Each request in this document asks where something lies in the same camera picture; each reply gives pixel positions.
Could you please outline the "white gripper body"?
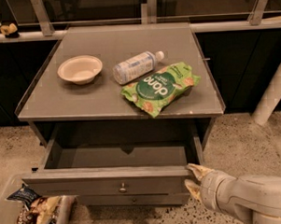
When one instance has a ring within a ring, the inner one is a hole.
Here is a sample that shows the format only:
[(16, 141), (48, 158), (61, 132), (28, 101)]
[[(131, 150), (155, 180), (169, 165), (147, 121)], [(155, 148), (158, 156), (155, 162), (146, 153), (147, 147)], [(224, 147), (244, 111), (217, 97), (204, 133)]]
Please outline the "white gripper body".
[(221, 171), (207, 174), (201, 184), (200, 192), (205, 207), (225, 215), (239, 215), (240, 205), (235, 203), (233, 188), (237, 178)]

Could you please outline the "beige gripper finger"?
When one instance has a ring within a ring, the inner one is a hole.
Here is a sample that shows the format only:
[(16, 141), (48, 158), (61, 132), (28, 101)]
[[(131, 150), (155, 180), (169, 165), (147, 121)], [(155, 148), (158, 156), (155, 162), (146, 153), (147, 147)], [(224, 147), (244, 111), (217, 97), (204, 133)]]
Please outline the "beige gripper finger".
[(190, 163), (187, 168), (193, 172), (198, 181), (202, 181), (207, 174), (212, 172), (212, 169), (196, 163)]
[(185, 187), (196, 201), (200, 203), (202, 202), (202, 196), (200, 194), (200, 186), (198, 184), (195, 184), (192, 180), (186, 179)]

